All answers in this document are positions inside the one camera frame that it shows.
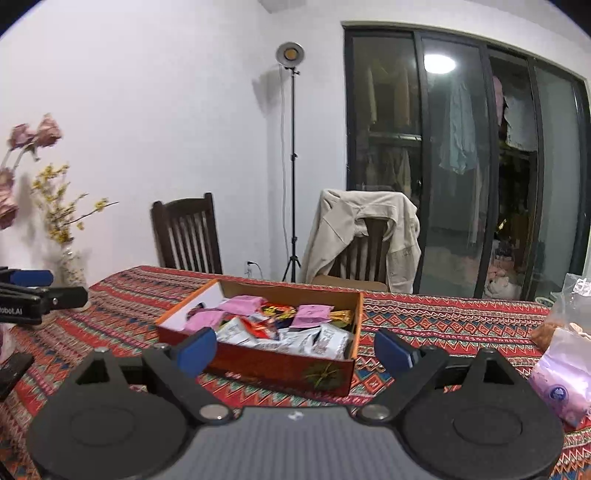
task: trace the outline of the flower vase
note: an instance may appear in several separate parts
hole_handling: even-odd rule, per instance
[[[84,287],[88,291],[82,259],[80,258],[80,254],[72,248],[71,242],[67,242],[61,246],[59,267],[62,285],[65,287]],[[83,307],[75,310],[83,312],[89,307],[90,299]]]

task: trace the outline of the pink flower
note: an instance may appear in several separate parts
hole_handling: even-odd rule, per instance
[[[0,170],[0,230],[4,230],[14,223],[17,217],[18,205],[12,196],[14,176],[8,168]]]
[[[51,114],[46,113],[37,128],[35,146],[50,147],[61,138],[61,130]]]
[[[8,139],[8,146],[10,150],[22,148],[30,143],[33,138],[35,138],[35,131],[29,127],[29,124],[17,125],[12,129],[10,138]]]

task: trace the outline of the orange box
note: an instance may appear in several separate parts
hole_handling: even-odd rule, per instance
[[[356,291],[326,291],[306,287],[259,285],[229,280],[211,280],[156,321],[161,342],[176,345],[187,336],[182,332],[186,314],[203,303],[216,307],[225,298],[255,295],[271,303],[298,307],[332,305],[333,310],[353,310],[353,342],[344,360],[329,360],[217,343],[217,352],[207,372],[265,387],[316,391],[345,397],[349,394],[361,334],[363,294]]]

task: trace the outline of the studio lamp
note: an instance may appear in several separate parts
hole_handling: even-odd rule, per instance
[[[277,61],[283,65],[286,70],[291,70],[291,257],[287,262],[283,281],[287,278],[287,273],[291,267],[291,281],[296,281],[296,267],[301,267],[300,260],[296,254],[296,75],[300,72],[296,67],[304,60],[304,49],[295,42],[287,42],[280,45],[275,53]]]

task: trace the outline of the table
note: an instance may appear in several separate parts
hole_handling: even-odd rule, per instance
[[[69,371],[97,346],[115,355],[136,355],[157,341],[153,322],[212,277],[158,267],[136,267],[91,287],[92,307],[82,313],[52,312],[35,329],[16,327],[17,348],[35,356],[35,363],[0,407],[0,459],[17,479],[38,479],[25,447],[25,432],[47,397]],[[235,279],[252,283],[260,280]],[[314,287],[334,290],[333,287]],[[374,357],[373,335],[387,327],[414,346],[441,346],[453,355],[474,355],[483,346],[501,351],[519,372],[528,375],[540,357],[529,340],[548,310],[519,301],[464,300],[405,294],[365,294],[359,358],[350,395],[303,398],[243,385],[203,374],[199,382],[231,407],[319,406],[340,403],[360,406],[391,382]],[[553,480],[580,478],[591,463],[591,420],[566,434]]]

